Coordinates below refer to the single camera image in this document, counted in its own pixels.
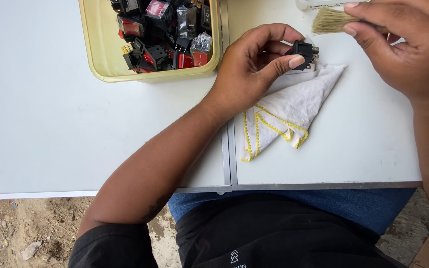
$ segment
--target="hand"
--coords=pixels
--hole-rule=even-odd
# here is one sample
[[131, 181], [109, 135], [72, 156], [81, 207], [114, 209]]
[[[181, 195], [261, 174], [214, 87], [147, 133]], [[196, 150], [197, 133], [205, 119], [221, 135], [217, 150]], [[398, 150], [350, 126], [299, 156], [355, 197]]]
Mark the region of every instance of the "hand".
[[[350, 2], [344, 10], [391, 32], [387, 41], [366, 23], [350, 22], [344, 26], [387, 84], [405, 94], [412, 104], [429, 103], [429, 0]], [[405, 42], [389, 44], [400, 37]]]
[[226, 120], [253, 107], [276, 78], [304, 63], [301, 55], [284, 56], [291, 46], [281, 41], [303, 39], [281, 23], [248, 30], [226, 49], [218, 77], [202, 102]]

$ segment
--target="plastic container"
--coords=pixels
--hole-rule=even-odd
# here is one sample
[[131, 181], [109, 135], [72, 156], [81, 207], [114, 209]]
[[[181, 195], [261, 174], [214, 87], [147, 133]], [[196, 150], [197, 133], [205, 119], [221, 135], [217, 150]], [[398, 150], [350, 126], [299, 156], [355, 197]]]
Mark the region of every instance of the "plastic container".
[[313, 9], [320, 9], [323, 7], [334, 8], [341, 7], [345, 3], [349, 2], [348, 0], [295, 0], [295, 5], [301, 11], [309, 11]]
[[122, 57], [121, 47], [126, 44], [118, 36], [117, 14], [107, 0], [79, 0], [82, 29], [89, 67], [95, 77], [104, 82], [156, 79], [167, 81], [187, 75], [200, 75], [213, 71], [218, 65], [221, 53], [220, 17], [218, 0], [210, 0], [211, 33], [213, 36], [213, 54], [208, 64], [200, 67], [135, 73], [127, 69]]

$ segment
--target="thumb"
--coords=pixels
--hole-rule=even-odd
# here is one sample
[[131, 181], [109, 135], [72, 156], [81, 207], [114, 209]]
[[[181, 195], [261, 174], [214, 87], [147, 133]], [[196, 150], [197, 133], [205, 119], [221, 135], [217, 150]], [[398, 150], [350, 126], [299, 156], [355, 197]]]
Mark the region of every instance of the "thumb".
[[374, 66], [385, 63], [394, 56], [390, 43], [373, 26], [363, 22], [350, 22], [343, 29], [355, 38]]
[[279, 76], [294, 69], [304, 63], [304, 57], [301, 55], [282, 56], [272, 60], [263, 69], [258, 71], [258, 75], [268, 82], [269, 85], [274, 82]]

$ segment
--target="blue jeans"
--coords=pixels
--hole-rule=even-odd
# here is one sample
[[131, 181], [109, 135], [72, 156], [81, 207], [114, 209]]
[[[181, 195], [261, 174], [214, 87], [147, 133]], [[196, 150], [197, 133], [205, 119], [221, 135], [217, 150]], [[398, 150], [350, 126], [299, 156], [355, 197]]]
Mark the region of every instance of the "blue jeans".
[[210, 200], [253, 193], [269, 193], [328, 211], [383, 235], [407, 204], [415, 189], [233, 191], [223, 195], [217, 193], [173, 194], [172, 198], [168, 200], [168, 207], [175, 221], [178, 221], [188, 211]]

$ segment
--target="tattoo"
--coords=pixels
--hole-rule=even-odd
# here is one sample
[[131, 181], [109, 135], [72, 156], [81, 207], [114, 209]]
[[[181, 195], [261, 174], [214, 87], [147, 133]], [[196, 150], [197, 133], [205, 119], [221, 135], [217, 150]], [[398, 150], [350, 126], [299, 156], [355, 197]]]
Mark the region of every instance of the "tattoo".
[[142, 217], [142, 220], [146, 221], [146, 222], [151, 221], [153, 218], [155, 218], [155, 216], [157, 216], [158, 212], [160, 212], [160, 210], [163, 209], [166, 202], [167, 202], [167, 200], [166, 200], [165, 196], [161, 196], [160, 198], [158, 198], [156, 200], [155, 205], [148, 206], [148, 213], [147, 213], [147, 215]]

